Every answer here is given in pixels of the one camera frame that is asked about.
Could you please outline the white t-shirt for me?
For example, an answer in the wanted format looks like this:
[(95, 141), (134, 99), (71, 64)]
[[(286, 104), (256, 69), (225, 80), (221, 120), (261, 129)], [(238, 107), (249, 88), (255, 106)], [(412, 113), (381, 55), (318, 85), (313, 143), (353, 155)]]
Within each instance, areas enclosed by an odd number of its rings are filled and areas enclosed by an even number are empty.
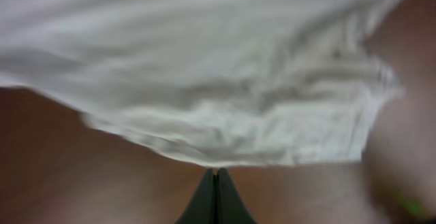
[(357, 161), (403, 92), (362, 45), (400, 1), (1, 0), (1, 86), (179, 161)]

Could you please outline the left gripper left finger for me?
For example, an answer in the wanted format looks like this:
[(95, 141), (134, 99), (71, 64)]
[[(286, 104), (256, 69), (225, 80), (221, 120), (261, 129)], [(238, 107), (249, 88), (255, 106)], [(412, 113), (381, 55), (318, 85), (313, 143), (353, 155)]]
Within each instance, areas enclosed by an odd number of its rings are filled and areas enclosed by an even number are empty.
[(208, 169), (176, 224), (213, 224), (214, 222), (215, 175), (212, 169)]

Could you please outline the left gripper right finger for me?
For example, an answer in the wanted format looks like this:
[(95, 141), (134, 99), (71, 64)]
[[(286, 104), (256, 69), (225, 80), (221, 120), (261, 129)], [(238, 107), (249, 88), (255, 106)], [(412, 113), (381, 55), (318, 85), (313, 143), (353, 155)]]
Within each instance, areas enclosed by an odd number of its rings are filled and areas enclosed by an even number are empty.
[(216, 221), (218, 224), (256, 224), (247, 210), (227, 169), (221, 168), (216, 179)]

